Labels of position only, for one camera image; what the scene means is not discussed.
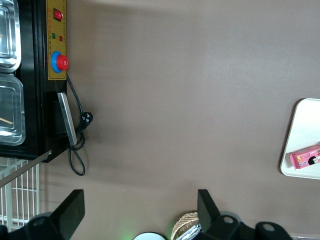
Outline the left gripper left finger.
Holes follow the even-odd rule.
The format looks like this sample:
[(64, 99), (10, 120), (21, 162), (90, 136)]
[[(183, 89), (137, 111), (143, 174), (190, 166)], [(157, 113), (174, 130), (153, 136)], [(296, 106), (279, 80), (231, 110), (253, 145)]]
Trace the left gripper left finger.
[(2, 240), (69, 240), (85, 216), (85, 195), (82, 189), (73, 190), (53, 211), (39, 214), (25, 226), (9, 232), (0, 226)]

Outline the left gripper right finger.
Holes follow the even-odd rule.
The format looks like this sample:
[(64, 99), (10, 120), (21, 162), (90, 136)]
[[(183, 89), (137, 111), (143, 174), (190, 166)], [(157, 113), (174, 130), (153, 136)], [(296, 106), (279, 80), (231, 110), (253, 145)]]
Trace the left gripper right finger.
[(251, 228), (234, 215), (221, 213), (206, 189), (197, 192), (197, 214), (201, 225), (198, 240), (290, 240), (280, 225), (262, 221)]

